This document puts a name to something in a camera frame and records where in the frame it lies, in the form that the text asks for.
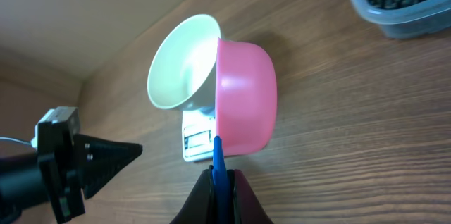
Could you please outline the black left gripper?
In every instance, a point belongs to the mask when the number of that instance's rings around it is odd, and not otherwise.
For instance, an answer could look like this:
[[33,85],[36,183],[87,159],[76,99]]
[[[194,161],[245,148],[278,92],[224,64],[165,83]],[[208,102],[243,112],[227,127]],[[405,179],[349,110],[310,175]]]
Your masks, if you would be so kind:
[[85,199],[92,198],[142,154],[141,144],[79,131],[78,125],[67,122],[41,122],[35,153],[1,159],[2,223],[12,223],[23,210],[47,202],[56,221],[66,223],[85,213],[81,189]]

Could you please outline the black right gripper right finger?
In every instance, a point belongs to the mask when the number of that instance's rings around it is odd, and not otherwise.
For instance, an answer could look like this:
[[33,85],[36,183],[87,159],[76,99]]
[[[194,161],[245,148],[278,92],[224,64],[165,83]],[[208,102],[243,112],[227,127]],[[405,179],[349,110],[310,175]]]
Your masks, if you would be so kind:
[[234,224],[273,224],[241,170],[228,170],[231,186],[230,220]]

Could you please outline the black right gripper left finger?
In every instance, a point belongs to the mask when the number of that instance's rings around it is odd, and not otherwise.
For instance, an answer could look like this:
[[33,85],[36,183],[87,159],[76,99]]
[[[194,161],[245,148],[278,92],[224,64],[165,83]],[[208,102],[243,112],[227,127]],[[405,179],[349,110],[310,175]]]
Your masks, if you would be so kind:
[[203,170],[171,224],[214,224],[216,203],[211,170]]

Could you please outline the pink scoop with blue handle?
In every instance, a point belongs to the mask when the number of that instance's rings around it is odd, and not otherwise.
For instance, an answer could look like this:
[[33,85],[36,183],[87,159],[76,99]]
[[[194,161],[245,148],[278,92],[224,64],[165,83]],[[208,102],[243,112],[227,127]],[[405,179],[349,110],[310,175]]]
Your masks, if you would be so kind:
[[247,42],[220,39],[216,59],[216,136],[211,175],[216,222],[231,223],[227,156],[262,150],[273,134],[277,113],[276,74],[269,55]]

